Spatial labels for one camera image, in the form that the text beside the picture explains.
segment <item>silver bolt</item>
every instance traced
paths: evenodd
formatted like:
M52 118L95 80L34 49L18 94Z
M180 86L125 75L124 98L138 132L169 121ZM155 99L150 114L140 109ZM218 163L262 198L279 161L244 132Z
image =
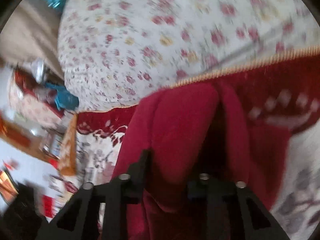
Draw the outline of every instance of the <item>silver bolt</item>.
M200 173L199 174L199 179L200 180L208 180L208 179L210 179L210 175L207 174L207 173Z
M236 183L236 186L237 186L238 188L244 188L244 187L247 186L247 184L245 184L243 181L238 181L238 182Z
M85 190L89 190L93 188L93 184L91 182L86 182L82 185L82 188Z
M123 173L123 174L119 175L119 179L121 179L121 180L129 180L130 177L131 176L129 174L127 174L127 173Z

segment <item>red cloth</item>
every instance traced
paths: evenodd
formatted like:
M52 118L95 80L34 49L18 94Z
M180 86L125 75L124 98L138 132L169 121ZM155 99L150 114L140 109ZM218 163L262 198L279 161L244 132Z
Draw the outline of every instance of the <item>red cloth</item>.
M269 209L284 170L290 132L248 122L233 87L195 83L161 90L135 109L113 177L152 149L143 201L128 205L130 240L199 239L204 208L187 200L186 183L197 169L244 181Z

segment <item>red garment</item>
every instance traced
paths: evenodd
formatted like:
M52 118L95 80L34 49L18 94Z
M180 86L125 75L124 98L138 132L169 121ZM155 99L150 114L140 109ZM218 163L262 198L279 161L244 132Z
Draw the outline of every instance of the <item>red garment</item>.
M290 132L248 122L224 81L161 90L137 106L123 138L113 177L152 149L143 201L128 205L130 240L199 239L204 208L185 192L192 173L244 181L269 209L284 170Z

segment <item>beige fabric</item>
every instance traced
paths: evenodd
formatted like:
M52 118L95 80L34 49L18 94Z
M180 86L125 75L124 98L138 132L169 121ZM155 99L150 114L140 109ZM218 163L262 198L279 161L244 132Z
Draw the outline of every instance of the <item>beige fabric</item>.
M0 57L12 64L45 60L60 78L64 74L57 58L60 16L42 0L23 0L0 34Z

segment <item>metal screw head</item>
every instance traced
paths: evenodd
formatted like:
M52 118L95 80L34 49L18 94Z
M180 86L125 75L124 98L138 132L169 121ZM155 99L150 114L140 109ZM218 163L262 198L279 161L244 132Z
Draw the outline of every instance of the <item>metal screw head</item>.
M121 180L129 180L130 177L131 176L129 174L127 174L127 173L123 173L123 174L119 175L119 179L121 179Z
M200 173L199 174L199 179L200 180L208 180L208 179L210 179L210 175L207 174L207 173Z
M93 188L93 184L91 182L86 182L82 185L82 188L85 190L89 190Z
M238 181L238 182L236 183L236 186L237 186L238 188L244 188L244 187L247 186L247 184L245 184L243 181Z

